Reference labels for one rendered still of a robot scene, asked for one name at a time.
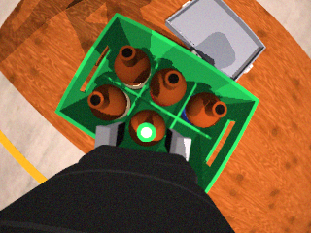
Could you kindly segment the green bottle crate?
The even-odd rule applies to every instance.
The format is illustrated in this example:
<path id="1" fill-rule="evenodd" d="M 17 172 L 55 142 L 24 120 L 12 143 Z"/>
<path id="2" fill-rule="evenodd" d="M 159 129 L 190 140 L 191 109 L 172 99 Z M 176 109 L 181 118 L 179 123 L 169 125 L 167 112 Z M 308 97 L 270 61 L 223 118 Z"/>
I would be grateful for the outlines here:
<path id="1" fill-rule="evenodd" d="M 128 88 L 115 73 L 115 59 L 120 49 L 125 45 L 142 50 L 150 59 L 151 75 L 142 89 L 133 90 Z M 87 76 L 107 46 L 109 51 L 98 66 L 85 91 L 80 91 Z M 160 69 L 176 69 L 186 79 L 187 91 L 176 104 L 163 107 L 155 104 L 151 98 L 150 82 L 159 67 Z M 98 86 L 112 84 L 110 81 L 114 82 L 115 86 L 129 96 L 131 108 L 125 117 L 105 121 L 97 118 L 91 112 L 87 98 Z M 215 94 L 227 107 L 225 116 L 221 117 L 217 124 L 209 128 L 191 126 L 184 122 L 180 116 L 190 97 L 200 92 Z M 141 101 L 140 98 L 148 103 Z M 240 141 L 258 102 L 259 99 L 256 96 L 197 55 L 154 32 L 154 30 L 115 13 L 87 53 L 64 92 L 55 113 L 94 139 L 96 126 L 106 126 L 119 121 L 125 122 L 124 139 L 119 147 L 167 153 L 164 147 L 166 131 L 162 140 L 150 147 L 140 146 L 135 143 L 128 131 L 129 122 L 134 114 L 144 109 L 157 111 L 165 120 L 166 130 L 172 128 L 182 136 L 191 138 L 188 163 L 198 176 L 197 184 L 208 193 Z M 176 106 L 177 109 L 173 114 Z M 209 166 L 207 161 L 231 121 L 235 121 L 235 123 L 213 163 Z"/>

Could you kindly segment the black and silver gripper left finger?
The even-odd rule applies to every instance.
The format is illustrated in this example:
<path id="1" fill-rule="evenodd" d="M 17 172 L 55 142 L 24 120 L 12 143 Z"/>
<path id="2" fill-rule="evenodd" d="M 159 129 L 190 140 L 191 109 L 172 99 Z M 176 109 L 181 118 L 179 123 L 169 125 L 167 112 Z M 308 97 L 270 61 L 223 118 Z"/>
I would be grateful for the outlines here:
<path id="1" fill-rule="evenodd" d="M 118 146 L 124 139 L 125 122 L 96 126 L 94 148 L 101 145 Z"/>

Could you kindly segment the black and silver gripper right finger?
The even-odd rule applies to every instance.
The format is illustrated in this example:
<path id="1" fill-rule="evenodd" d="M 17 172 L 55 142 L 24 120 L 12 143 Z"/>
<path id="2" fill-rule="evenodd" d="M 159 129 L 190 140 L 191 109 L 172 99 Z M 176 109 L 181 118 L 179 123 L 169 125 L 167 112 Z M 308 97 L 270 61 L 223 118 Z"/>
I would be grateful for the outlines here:
<path id="1" fill-rule="evenodd" d="M 190 154 L 190 143 L 190 137 L 184 137 L 174 129 L 167 128 L 164 145 L 168 153 L 180 154 L 188 161 Z"/>

